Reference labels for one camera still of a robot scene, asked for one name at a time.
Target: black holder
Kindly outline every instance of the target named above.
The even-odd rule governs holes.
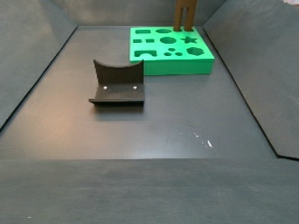
[[[93,60],[97,92],[93,104],[144,104],[144,62],[129,66],[108,66]]]

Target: green foam block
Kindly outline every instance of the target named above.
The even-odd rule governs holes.
[[[130,28],[129,61],[144,60],[144,75],[209,74],[213,56],[196,29]]]

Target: gray wall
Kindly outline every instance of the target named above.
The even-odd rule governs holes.
[[[48,0],[0,0],[0,128],[74,28]]]
[[[78,25],[172,25],[174,0],[52,0]],[[198,0],[202,25],[226,0]]]
[[[299,9],[228,0],[202,26],[278,155],[299,158]]]

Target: wooden stick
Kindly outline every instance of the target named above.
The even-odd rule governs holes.
[[[173,30],[176,32],[180,30],[180,27],[181,27],[184,8],[186,9],[184,30],[186,32],[192,31],[196,2],[197,0],[176,0],[174,19],[173,19]]]

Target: white speck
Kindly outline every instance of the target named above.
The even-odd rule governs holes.
[[[208,145],[209,145],[209,147],[212,148],[212,145],[210,145],[210,141],[208,140]]]

